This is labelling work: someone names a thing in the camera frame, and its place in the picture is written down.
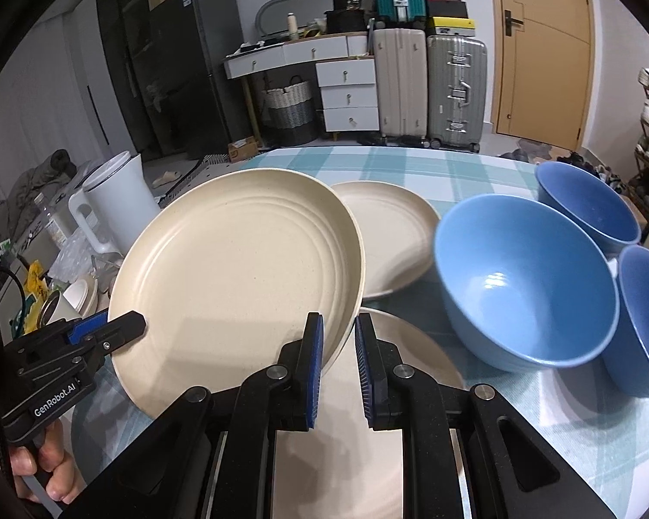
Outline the person's left hand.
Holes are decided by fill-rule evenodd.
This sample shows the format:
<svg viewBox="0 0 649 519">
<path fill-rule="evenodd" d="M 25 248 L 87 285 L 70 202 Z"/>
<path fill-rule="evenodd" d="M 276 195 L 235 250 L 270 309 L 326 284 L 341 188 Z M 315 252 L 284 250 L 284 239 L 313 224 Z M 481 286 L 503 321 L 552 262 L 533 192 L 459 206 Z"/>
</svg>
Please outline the person's left hand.
<svg viewBox="0 0 649 519">
<path fill-rule="evenodd" d="M 69 505 L 84 490 L 85 483 L 74 457 L 65 450 L 63 424 L 55 420 L 44 431 L 44 441 L 37 457 L 25 446 L 9 446 L 9 456 L 18 498 L 38 503 L 39 499 L 25 485 L 23 478 L 33 476 L 38 468 L 51 473 L 45 492 L 53 501 Z"/>
</svg>

